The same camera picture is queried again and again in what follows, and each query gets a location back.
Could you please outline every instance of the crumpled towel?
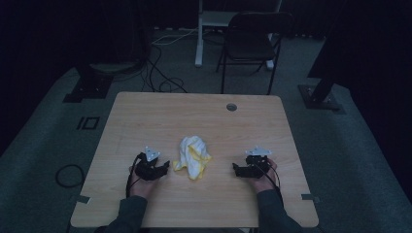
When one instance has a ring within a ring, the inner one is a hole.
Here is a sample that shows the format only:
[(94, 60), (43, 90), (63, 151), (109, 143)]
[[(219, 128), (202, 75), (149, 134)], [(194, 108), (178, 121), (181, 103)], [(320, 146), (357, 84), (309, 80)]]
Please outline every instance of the crumpled towel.
[(198, 136), (185, 137), (180, 144), (180, 161), (173, 161), (173, 170), (188, 167), (189, 178), (201, 179), (206, 164), (212, 158), (206, 150), (206, 144)]

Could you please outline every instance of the person's arm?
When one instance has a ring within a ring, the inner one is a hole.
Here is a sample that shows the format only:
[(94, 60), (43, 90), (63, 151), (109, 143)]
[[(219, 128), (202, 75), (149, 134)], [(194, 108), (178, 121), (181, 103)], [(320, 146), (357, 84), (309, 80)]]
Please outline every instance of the person's arm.
[(119, 215), (106, 228), (105, 233), (138, 232), (142, 225), (148, 201), (141, 196), (130, 196), (120, 201)]
[(120, 201), (119, 215), (106, 228), (105, 233), (137, 233), (142, 225), (148, 198), (158, 180), (141, 180), (134, 172), (131, 173), (130, 197)]
[(257, 194), (259, 233), (294, 233), (301, 232), (301, 226), (288, 216), (281, 199), (274, 189)]
[[(276, 163), (270, 158), (268, 161), (272, 168), (276, 170)], [(273, 182), (276, 181), (272, 169), (266, 175)], [(295, 233), (302, 231), (301, 226), (286, 213), (281, 197), (275, 191), (273, 183), (266, 176), (259, 179), (250, 178), (248, 182), (257, 194), (259, 233)]]

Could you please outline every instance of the gray sleeve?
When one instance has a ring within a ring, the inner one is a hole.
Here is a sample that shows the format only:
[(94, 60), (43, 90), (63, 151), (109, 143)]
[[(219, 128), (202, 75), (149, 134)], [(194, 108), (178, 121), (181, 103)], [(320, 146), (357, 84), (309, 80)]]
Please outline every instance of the gray sleeve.
[(148, 201), (140, 196), (132, 196), (120, 201), (118, 217), (109, 224), (105, 233), (137, 233), (142, 225)]
[(264, 190), (257, 194), (259, 233), (301, 232), (301, 226), (288, 216), (276, 191)]

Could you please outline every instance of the hand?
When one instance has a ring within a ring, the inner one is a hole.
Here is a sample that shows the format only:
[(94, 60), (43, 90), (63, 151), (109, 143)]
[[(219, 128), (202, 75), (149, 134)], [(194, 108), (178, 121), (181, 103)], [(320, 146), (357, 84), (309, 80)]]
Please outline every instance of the hand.
[[(269, 164), (272, 166), (272, 168), (276, 170), (278, 165), (270, 158), (268, 158), (267, 160), (268, 160)], [(276, 176), (275, 176), (275, 172), (273, 171), (273, 169), (270, 168), (269, 171), (266, 173), (266, 175), (274, 183), (276, 183)], [(256, 193), (260, 193), (260, 192), (262, 192), (264, 190), (268, 190), (268, 189), (275, 189), (275, 187), (273, 186), (273, 183), (264, 175), (259, 179), (257, 179), (257, 178), (247, 178), (247, 181), (255, 189)]]
[(130, 184), (132, 183), (134, 183), (134, 185), (130, 188), (130, 196), (141, 196), (148, 199), (152, 191), (155, 189), (155, 186), (158, 183), (158, 179), (154, 181), (145, 181), (143, 179), (140, 179), (140, 177), (138, 177), (133, 171)]

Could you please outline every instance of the chair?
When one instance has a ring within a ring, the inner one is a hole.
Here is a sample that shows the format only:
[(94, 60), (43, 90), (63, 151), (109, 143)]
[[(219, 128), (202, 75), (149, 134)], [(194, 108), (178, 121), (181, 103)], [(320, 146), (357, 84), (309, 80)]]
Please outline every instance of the chair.
[[(278, 65), (282, 38), (290, 32), (293, 17), (289, 13), (243, 12), (235, 15), (224, 34), (224, 43), (218, 67), (223, 66), (221, 94), (224, 90), (226, 65), (257, 65), (258, 72), (266, 60), (274, 60), (267, 94), (270, 94)], [(269, 34), (277, 35), (272, 44)]]

